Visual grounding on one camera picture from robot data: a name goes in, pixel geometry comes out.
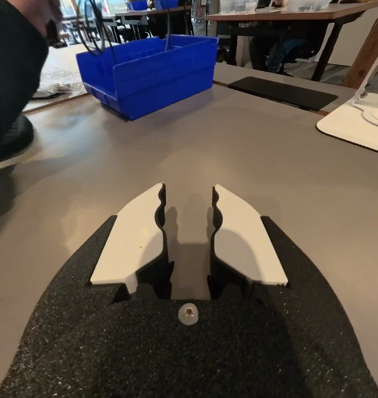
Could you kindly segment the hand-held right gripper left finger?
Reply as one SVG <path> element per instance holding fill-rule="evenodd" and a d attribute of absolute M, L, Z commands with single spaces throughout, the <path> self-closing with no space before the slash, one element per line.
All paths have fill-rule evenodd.
<path fill-rule="evenodd" d="M 149 284 L 159 299 L 170 299 L 174 262 L 169 260 L 165 225 L 166 185 L 157 183 L 117 214 L 97 260 L 90 284 L 122 285 L 136 295 Z"/>

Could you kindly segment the wooden post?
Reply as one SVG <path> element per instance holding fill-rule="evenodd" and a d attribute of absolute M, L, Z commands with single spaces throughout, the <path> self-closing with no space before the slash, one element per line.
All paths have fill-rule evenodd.
<path fill-rule="evenodd" d="M 359 89 L 378 66 L 378 18 L 370 30 L 355 61 L 341 82 L 342 87 Z"/>

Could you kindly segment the clear plastic sheet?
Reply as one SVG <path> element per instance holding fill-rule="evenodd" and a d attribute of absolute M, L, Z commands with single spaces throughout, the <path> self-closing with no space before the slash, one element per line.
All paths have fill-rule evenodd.
<path fill-rule="evenodd" d="M 33 100 L 48 100 L 67 94 L 85 93 L 78 73 L 56 66 L 44 66 Z"/>

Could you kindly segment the black rectangular desk pad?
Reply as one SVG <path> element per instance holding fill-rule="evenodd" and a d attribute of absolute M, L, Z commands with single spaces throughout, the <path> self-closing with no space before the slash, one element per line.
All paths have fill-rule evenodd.
<path fill-rule="evenodd" d="M 305 110 L 321 111 L 338 96 L 290 84 L 274 82 L 257 77 L 245 77 L 232 82 L 229 88 L 275 102 L 285 102 Z"/>

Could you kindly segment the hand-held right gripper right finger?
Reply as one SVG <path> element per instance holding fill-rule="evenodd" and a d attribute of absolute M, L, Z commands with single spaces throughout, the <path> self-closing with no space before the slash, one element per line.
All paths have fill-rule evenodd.
<path fill-rule="evenodd" d="M 254 285 L 287 287 L 289 281 L 261 215 L 245 200 L 216 184 L 212 188 L 210 271 L 212 300 L 233 285 L 246 298 Z"/>

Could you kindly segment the white board stand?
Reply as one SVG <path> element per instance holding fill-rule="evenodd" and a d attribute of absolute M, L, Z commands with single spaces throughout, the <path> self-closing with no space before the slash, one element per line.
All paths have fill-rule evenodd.
<path fill-rule="evenodd" d="M 319 132 L 378 152 L 378 56 L 352 98 L 321 119 Z"/>

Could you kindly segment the blue plastic bin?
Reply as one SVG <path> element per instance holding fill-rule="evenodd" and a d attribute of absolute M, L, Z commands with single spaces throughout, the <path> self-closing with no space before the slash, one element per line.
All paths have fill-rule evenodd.
<path fill-rule="evenodd" d="M 76 55 L 90 95 L 133 121 L 212 87 L 217 37 L 171 35 Z"/>

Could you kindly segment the wooden background table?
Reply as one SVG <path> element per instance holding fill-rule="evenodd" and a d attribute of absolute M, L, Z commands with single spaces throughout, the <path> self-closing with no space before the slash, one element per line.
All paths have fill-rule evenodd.
<path fill-rule="evenodd" d="M 338 40 L 343 25 L 358 19 L 367 10 L 378 6 L 378 1 L 358 2 L 358 3 L 330 3 L 328 7 L 315 11 L 286 11 L 283 8 L 272 9 L 263 8 L 257 12 L 242 13 L 216 13 L 207 15 L 206 21 L 216 22 L 216 35 L 230 35 L 229 60 L 230 65 L 236 65 L 237 40 L 239 36 L 259 37 L 264 35 L 266 26 L 240 27 L 241 23 L 252 22 L 311 22 L 315 26 L 318 23 L 321 27 L 321 34 L 316 40 L 314 55 L 320 51 L 327 27 L 333 24 L 332 31 L 326 41 L 325 46 L 319 57 L 319 61 L 313 72 L 312 81 L 319 82 L 328 61 L 333 52 L 335 43 Z"/>

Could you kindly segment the dark background table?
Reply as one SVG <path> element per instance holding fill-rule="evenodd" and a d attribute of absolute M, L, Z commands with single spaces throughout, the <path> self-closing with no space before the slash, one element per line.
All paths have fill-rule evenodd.
<path fill-rule="evenodd" d="M 177 8 L 156 10 L 155 7 L 145 11 L 125 11 L 116 13 L 113 19 L 129 26 L 134 39 L 147 37 L 166 38 L 168 32 L 178 35 L 194 35 L 191 20 L 192 1 L 179 1 Z"/>

